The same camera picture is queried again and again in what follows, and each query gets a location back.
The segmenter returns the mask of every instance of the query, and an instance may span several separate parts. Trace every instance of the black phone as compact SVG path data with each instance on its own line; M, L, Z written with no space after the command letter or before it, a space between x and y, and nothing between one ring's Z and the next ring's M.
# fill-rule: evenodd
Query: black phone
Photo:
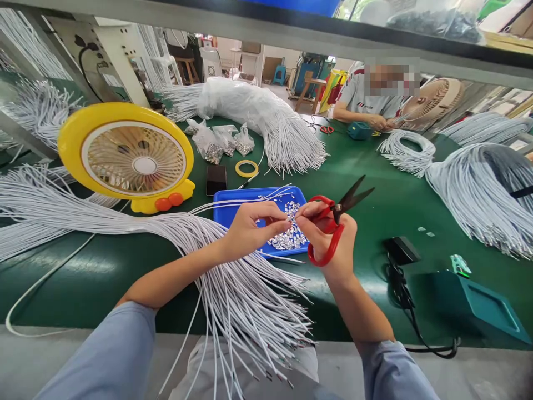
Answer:
M207 167L207 186L205 188L205 194L207 196L214 196L218 191L226 190L226 186L226 167Z

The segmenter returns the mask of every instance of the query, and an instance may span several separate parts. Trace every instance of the shirt sleeve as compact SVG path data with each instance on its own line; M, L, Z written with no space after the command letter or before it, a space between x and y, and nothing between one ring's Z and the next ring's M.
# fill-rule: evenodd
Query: shirt sleeve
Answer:
M112 310L35 400L142 399L155 340L155 311L134 302Z
M439 400L400 342L368 344L361 353L366 400Z
M357 82L358 76L349 75L346 82L344 82L344 85L339 93L339 99L337 102L342 102L349 104L350 101L354 98L355 94L355 87Z
M396 114L398 113L398 110L401 106L401 99L402 97L393 97L384 107L383 109L383 118L389 119L396 117Z

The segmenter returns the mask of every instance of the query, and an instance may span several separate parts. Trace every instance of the wooden stool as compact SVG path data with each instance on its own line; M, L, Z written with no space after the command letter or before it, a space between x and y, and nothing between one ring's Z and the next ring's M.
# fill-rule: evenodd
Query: wooden stool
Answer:
M316 96L315 96L315 101L313 101L313 107L311 109L311 114L314 114L315 111L316 111L316 106L318 105L318 99L320 97L320 92L322 91L322 88L324 86L326 86L328 83L323 80L323 79L314 79L313 78L313 71L307 71L305 73L305 87L304 87L304 90L302 90L301 94L300 94L300 98L298 99L298 103L296 103L296 109L295 111L298 112L298 108L300 108L300 105L302 103L302 101L307 101L307 102L310 102L310 100L307 100L307 99L304 99L305 97L305 94L307 93L307 90L309 89L309 86L312 85L312 84L315 84L318 86L318 88L316 89Z
M196 68L194 68L194 58L179 58L174 57L176 62L178 62L178 66L180 69L180 72L182 72L182 67L179 64L180 62L185 63L185 66L187 67L187 72L189 74L189 84L193 84L195 81L197 83L200 83L200 78L198 78L198 74L196 73Z

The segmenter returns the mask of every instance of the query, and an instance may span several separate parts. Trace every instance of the person's left hand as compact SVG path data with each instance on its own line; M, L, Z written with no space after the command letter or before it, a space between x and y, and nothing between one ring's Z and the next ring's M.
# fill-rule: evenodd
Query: person's left hand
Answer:
M264 219L266 226L258 228L255 221ZM253 253L279 233L290 229L287 215L275 202L243 203L233 219L228 233L220 239L222 262L235 261Z
M396 123L396 118L389 118L387 119L387 125L384 129L382 129L383 132L388 132L391 129L398 128L398 124Z

